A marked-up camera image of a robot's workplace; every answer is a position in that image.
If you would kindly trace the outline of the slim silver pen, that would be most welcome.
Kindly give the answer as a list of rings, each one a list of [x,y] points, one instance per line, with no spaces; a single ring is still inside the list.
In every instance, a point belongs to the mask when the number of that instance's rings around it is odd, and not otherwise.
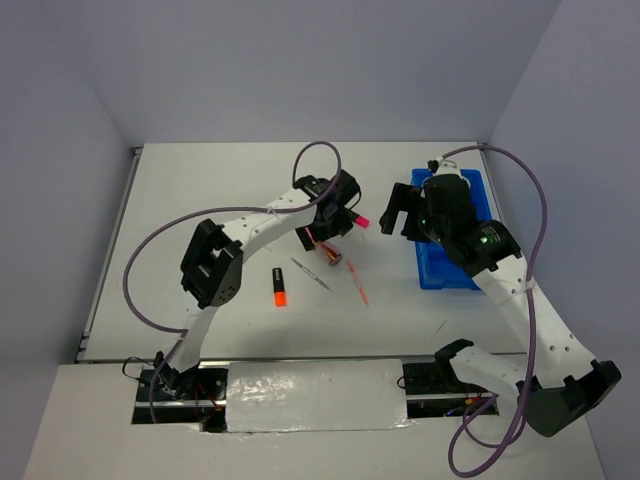
[[[308,267],[306,267],[300,261],[298,261],[293,257],[290,257],[290,260],[294,265],[296,265],[302,272],[304,272],[307,276],[309,276],[313,281],[319,284],[322,288],[330,292],[332,291],[331,287],[326,282],[324,282],[319,276],[313,273]]]

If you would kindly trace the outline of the red transparent pen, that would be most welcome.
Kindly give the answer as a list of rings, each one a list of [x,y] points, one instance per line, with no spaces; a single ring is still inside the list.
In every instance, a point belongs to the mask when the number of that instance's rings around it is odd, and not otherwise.
[[[364,303],[364,305],[367,308],[369,308],[370,307],[370,303],[369,303],[368,296],[367,296],[367,294],[366,294],[366,292],[364,290],[364,287],[362,285],[362,282],[361,282],[361,280],[360,280],[360,278],[359,278],[359,276],[358,276],[358,274],[356,272],[354,264],[349,259],[347,259],[347,267],[348,267],[348,270],[349,270],[349,272],[351,274],[351,277],[352,277],[352,279],[353,279],[353,281],[355,283],[355,286],[356,286],[356,288],[358,290],[358,293],[360,295],[360,298],[361,298],[362,302]]]

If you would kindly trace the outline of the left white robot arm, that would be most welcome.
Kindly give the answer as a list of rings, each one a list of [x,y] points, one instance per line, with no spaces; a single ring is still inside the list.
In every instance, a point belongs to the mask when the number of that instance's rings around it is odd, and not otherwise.
[[[342,170],[337,183],[312,175],[296,180],[293,187],[266,206],[216,224],[200,222],[181,261],[181,286],[186,294],[186,332],[170,353],[156,353],[160,387],[172,398],[189,396],[197,383],[201,348],[218,309],[230,302],[241,287],[243,264],[262,248],[289,232],[295,232],[303,249],[346,235],[354,225],[347,204],[361,196],[356,179]]]

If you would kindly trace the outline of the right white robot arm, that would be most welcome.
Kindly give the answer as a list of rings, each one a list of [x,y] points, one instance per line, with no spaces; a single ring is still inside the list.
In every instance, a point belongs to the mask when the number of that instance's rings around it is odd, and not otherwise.
[[[392,234],[405,213],[402,236],[442,247],[498,308],[534,364],[518,365],[459,339],[435,353],[436,383],[446,391],[476,385],[513,400],[536,433],[552,437],[598,406],[621,372],[613,361],[598,360],[568,328],[505,225],[478,218],[460,170],[432,165],[435,172],[421,186],[394,184],[379,220],[382,233]]]

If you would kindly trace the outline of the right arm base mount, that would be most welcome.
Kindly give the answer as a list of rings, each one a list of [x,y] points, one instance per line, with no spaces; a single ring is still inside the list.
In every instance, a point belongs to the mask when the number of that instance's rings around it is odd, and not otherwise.
[[[487,390],[443,373],[435,362],[403,363],[396,386],[404,391],[409,419],[460,417],[491,397]]]

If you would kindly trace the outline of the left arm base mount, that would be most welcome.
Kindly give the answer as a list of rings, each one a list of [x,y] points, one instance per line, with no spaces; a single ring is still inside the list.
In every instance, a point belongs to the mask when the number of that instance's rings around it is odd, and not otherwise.
[[[158,379],[153,388],[153,407],[150,407],[153,372],[153,365],[139,357],[129,357],[122,364],[121,373],[137,384],[132,424],[191,424],[206,433],[227,431],[227,368],[200,368],[195,379],[188,380],[187,389],[181,393],[173,393]]]

